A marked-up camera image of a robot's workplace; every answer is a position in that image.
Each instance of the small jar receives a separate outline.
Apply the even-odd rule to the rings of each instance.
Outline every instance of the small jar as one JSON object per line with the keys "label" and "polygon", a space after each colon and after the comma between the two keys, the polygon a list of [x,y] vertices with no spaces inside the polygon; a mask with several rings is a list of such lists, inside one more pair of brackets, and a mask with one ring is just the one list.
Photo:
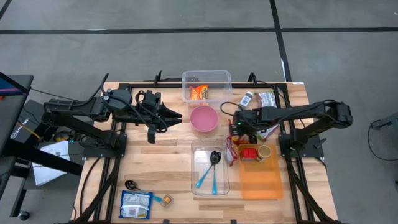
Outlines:
{"label": "small jar", "polygon": [[248,105],[249,105],[249,103],[250,103],[252,98],[253,98],[253,93],[250,92],[250,91],[247,92],[243,96],[243,98],[242,98],[241,102],[239,103],[239,105],[241,105],[243,107],[243,109],[246,109],[246,107],[248,107]]}

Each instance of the orange snack bag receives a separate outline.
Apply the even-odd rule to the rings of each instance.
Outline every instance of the orange snack bag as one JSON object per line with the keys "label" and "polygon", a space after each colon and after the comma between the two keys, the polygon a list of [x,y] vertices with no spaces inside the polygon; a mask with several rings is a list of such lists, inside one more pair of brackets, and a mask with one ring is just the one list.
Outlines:
{"label": "orange snack bag", "polygon": [[191,87],[191,95],[189,97],[190,100],[205,100],[208,99],[207,90],[209,89],[208,85],[200,85],[196,88]]}

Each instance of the orange tray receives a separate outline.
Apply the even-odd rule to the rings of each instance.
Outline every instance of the orange tray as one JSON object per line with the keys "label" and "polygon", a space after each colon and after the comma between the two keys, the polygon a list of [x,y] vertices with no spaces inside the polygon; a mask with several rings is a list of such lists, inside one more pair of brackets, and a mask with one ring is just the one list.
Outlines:
{"label": "orange tray", "polygon": [[260,146],[260,144],[242,144],[238,147],[243,199],[282,199],[282,179],[275,145],[267,144],[271,148],[271,155],[264,162],[241,160],[241,151],[245,147],[258,149]]}

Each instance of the food packet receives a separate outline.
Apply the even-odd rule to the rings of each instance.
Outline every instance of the food packet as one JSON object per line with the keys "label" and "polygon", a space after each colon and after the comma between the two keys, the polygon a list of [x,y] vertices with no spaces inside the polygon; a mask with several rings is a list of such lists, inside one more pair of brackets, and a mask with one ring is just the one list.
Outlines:
{"label": "food packet", "polygon": [[[275,94],[273,92],[256,93],[256,95],[259,108],[263,106],[276,107]],[[257,134],[266,141],[267,138],[278,128],[278,126],[279,125],[277,124],[271,128],[267,128],[267,131],[263,133],[258,131]]]}
{"label": "food packet", "polygon": [[119,218],[149,219],[152,192],[122,191]]}
{"label": "food packet", "polygon": [[208,85],[200,85],[198,87],[189,87],[190,89],[190,96],[189,99],[190,100],[207,100],[208,99],[208,95],[207,95],[207,91],[209,89]]}
{"label": "food packet", "polygon": [[229,166],[232,166],[234,161],[238,158],[238,155],[236,154],[236,146],[232,142],[231,137],[226,138],[226,149],[226,159]]}

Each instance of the red container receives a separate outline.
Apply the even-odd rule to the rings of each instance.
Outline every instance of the red container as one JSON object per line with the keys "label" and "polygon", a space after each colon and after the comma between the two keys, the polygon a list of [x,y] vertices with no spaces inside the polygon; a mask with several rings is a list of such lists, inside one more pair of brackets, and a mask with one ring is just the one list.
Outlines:
{"label": "red container", "polygon": [[255,148],[244,148],[241,155],[242,161],[253,161],[257,157],[257,150]]}

